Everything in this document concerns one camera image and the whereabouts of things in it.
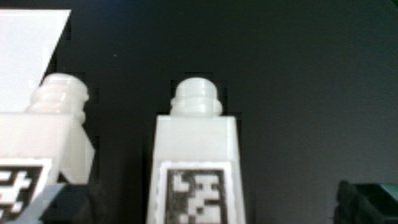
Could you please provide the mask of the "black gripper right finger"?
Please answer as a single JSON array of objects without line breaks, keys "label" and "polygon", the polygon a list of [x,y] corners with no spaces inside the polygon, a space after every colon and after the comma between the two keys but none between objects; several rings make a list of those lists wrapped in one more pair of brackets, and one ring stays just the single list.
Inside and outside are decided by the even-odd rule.
[{"label": "black gripper right finger", "polygon": [[398,224],[398,184],[340,182],[337,224]]}]

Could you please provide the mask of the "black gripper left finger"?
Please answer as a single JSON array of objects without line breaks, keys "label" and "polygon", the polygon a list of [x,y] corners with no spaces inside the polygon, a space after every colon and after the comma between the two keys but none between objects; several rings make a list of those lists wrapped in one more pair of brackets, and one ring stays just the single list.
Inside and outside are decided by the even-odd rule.
[{"label": "black gripper left finger", "polygon": [[45,188],[24,212],[24,224],[107,224],[107,203],[99,184]]}]

